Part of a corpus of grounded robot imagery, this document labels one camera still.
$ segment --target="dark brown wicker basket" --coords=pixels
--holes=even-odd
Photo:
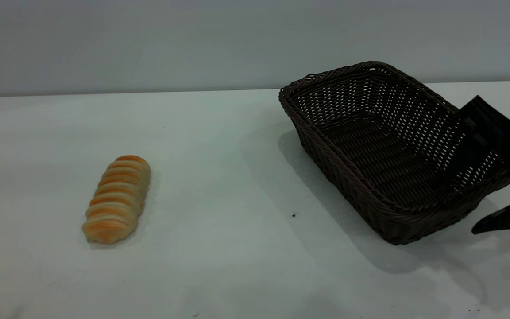
[[[391,244],[458,222],[510,183],[510,171],[490,152],[435,184],[469,127],[456,107],[385,63],[310,74],[281,89],[279,100],[306,153]]]

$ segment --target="bread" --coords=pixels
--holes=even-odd
[[[121,156],[108,166],[85,212],[81,228],[88,241],[111,244],[135,230],[150,176],[148,163],[135,155]]]

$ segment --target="wicker basket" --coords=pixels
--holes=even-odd
[[[279,100],[306,153],[391,244],[458,222],[510,183],[510,171],[490,152],[435,184],[469,127],[456,107],[385,63],[310,74],[281,89]]]

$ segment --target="basket rim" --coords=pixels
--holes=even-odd
[[[466,186],[465,188],[462,188],[461,190],[457,190],[454,192],[451,192],[444,198],[441,198],[440,200],[437,200],[435,202],[428,202],[427,204],[422,204],[419,206],[402,206],[401,204],[396,203],[394,200],[391,200],[387,196],[385,196],[383,193],[381,193],[379,190],[377,190],[370,181],[364,177],[361,170],[354,164],[352,160],[350,160],[344,152],[337,147],[332,140],[322,133],[322,130],[320,130],[316,125],[306,117],[300,111],[300,107],[294,99],[291,97],[291,92],[294,91],[294,89],[305,89],[311,85],[314,85],[316,83],[322,83],[331,79],[336,78],[338,75],[342,73],[350,73],[352,71],[363,69],[364,67],[382,67],[397,77],[401,78],[403,81],[408,82],[411,85],[415,85],[418,89],[420,89],[423,93],[427,95],[427,98],[434,102],[435,107],[441,107],[444,108],[446,111],[450,113],[456,113],[459,111],[457,107],[446,101],[441,95],[438,93],[435,93],[431,89],[429,89],[426,85],[423,83],[420,83],[415,78],[403,73],[402,71],[398,70],[392,65],[389,65],[384,62],[380,61],[367,61],[362,63],[357,63],[352,66],[344,66],[344,67],[338,67],[337,69],[325,71],[322,73],[311,73],[308,74],[306,77],[299,79],[297,81],[293,81],[289,85],[286,85],[285,87],[281,88],[281,91],[279,92],[279,99],[281,101],[284,101],[286,105],[292,109],[300,119],[304,121],[304,123],[312,130],[314,131],[320,139],[328,146],[330,150],[334,152],[334,154],[342,161],[342,163],[345,166],[345,169],[348,169],[358,180],[366,186],[366,189],[371,192],[371,194],[377,198],[379,202],[384,204],[385,206],[388,206],[390,208],[390,212],[394,212],[393,219],[399,220],[400,216],[399,214],[405,213],[408,214],[407,220],[410,220],[411,214],[423,214],[419,215],[419,219],[425,219],[425,218],[431,218],[434,214],[437,214],[440,210],[447,208],[447,206],[451,202],[469,202],[472,200],[481,200],[485,195],[480,195],[475,190],[480,190],[483,185],[486,185],[486,189],[492,189],[492,192],[495,190],[498,190],[502,188],[502,184],[504,184],[505,179],[510,179],[510,171],[507,169],[501,170],[500,172],[496,173],[494,176],[491,176],[489,178],[481,180],[479,183]]]

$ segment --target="gray wall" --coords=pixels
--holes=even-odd
[[[510,0],[0,0],[0,95],[272,88],[366,60],[510,79]]]

